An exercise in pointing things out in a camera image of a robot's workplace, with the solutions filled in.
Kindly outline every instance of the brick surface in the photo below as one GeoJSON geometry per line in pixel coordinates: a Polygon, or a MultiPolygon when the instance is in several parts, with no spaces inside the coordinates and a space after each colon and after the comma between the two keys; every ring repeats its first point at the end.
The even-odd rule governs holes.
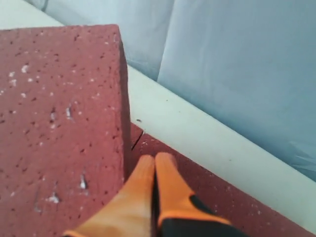
{"type": "Polygon", "coordinates": [[[115,25],[0,32],[0,236],[59,236],[121,188],[127,66],[115,25]]]}
{"type": "Polygon", "coordinates": [[[140,155],[169,152],[178,170],[197,196],[214,212],[252,237],[314,237],[313,234],[271,210],[251,196],[174,151],[148,134],[142,135],[133,149],[134,162],[140,155]]]}

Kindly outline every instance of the speckled red surface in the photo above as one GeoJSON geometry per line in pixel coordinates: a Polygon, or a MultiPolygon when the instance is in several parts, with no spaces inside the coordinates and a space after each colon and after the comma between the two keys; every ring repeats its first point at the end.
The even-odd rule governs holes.
{"type": "Polygon", "coordinates": [[[115,25],[0,31],[0,236],[58,236],[123,184],[127,67],[115,25]]]}
{"type": "Polygon", "coordinates": [[[169,152],[178,169],[197,196],[218,215],[252,237],[315,237],[279,213],[174,151],[164,143],[143,134],[133,149],[134,163],[142,154],[169,152]]]}

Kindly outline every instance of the red floor surface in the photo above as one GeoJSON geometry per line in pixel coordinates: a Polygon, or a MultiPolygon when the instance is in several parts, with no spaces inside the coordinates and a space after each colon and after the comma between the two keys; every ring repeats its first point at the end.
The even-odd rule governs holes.
{"type": "Polygon", "coordinates": [[[164,143],[143,134],[135,145],[133,165],[140,155],[169,152],[178,169],[197,196],[218,215],[252,237],[314,237],[281,214],[245,194],[208,170],[179,154],[164,143]]]}

